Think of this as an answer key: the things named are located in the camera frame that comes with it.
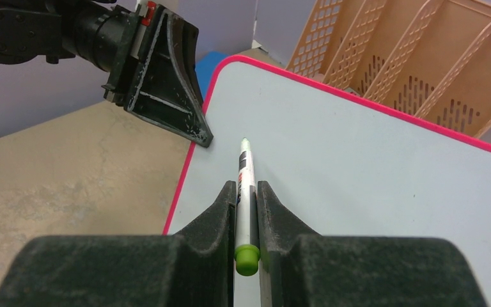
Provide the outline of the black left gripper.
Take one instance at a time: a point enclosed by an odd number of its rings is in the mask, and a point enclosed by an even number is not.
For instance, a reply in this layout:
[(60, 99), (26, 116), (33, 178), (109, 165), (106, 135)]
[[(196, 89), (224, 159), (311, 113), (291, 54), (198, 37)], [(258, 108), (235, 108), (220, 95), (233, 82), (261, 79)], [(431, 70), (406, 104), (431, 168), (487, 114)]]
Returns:
[(207, 148), (214, 135), (195, 71), (198, 35), (196, 26), (151, 1), (141, 1), (134, 12), (74, 2), (74, 52), (109, 73), (104, 98)]

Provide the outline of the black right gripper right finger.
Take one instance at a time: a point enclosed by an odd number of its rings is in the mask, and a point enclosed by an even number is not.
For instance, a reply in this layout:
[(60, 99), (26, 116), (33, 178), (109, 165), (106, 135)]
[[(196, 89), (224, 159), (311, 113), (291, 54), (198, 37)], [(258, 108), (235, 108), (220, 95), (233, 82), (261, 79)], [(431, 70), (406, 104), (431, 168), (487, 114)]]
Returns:
[(323, 236), (258, 183), (262, 306), (486, 306), (450, 241)]

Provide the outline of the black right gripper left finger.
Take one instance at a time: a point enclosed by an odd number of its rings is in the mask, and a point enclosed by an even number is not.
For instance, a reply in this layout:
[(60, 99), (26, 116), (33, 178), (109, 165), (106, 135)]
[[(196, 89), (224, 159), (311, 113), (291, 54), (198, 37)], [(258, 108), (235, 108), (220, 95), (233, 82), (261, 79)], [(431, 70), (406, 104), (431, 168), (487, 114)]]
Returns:
[(29, 241), (0, 306), (232, 306), (237, 185), (173, 235), (48, 235)]

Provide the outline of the green whiteboard marker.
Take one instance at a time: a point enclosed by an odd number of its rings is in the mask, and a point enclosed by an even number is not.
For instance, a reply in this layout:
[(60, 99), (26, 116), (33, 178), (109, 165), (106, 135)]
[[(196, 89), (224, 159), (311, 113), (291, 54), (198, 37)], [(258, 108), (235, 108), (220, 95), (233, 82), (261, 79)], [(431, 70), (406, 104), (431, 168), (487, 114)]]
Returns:
[(243, 138), (238, 158), (237, 207), (235, 221), (235, 268), (242, 276), (258, 272), (260, 240), (258, 234), (257, 188), (253, 153), (248, 139)]

